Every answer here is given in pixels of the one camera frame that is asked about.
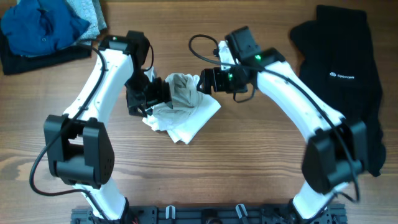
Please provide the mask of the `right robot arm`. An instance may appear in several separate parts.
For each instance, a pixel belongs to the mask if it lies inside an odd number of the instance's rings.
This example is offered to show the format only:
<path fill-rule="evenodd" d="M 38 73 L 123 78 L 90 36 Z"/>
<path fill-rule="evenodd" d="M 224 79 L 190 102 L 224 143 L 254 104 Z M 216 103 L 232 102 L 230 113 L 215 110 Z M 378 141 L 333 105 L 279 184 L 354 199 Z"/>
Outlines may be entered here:
<path fill-rule="evenodd" d="M 263 218 L 286 223 L 342 223 L 343 207 L 334 199 L 368 168 L 366 125 L 350 121 L 327 105 L 296 76 L 276 49 L 261 49 L 248 27 L 216 42 L 213 68 L 201 72 L 197 90 L 204 94 L 245 93 L 248 86 L 276 103 L 306 143 L 304 183 L 286 205 L 266 206 Z"/>

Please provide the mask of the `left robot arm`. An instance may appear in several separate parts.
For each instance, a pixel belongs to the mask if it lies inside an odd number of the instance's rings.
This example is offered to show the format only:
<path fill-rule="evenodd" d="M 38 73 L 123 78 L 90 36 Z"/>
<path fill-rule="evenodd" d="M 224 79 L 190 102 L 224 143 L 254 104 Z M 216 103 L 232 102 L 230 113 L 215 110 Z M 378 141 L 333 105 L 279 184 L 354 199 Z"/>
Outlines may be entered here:
<path fill-rule="evenodd" d="M 153 48 L 143 32 L 107 35 L 99 42 L 96 65 L 75 101 L 44 123 L 49 171 L 80 192 L 90 204 L 85 222 L 139 223 L 111 175 L 115 155 L 106 126 L 123 88 L 131 116 L 148 117 L 153 107 L 171 108 L 169 84 L 143 68 Z"/>

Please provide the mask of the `white t-shirt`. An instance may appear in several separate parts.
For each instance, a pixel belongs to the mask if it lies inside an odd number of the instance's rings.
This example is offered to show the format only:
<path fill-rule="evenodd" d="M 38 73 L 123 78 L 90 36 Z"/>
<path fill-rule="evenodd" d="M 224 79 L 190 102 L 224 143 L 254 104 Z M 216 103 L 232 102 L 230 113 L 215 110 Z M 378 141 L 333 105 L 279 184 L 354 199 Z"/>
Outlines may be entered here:
<path fill-rule="evenodd" d="M 189 144 L 197 132 L 216 114 L 221 105 L 212 96 L 197 91 L 198 75 L 171 73 L 172 108 L 165 103 L 152 106 L 153 114 L 142 121 L 154 131 L 165 131 L 174 143 Z"/>

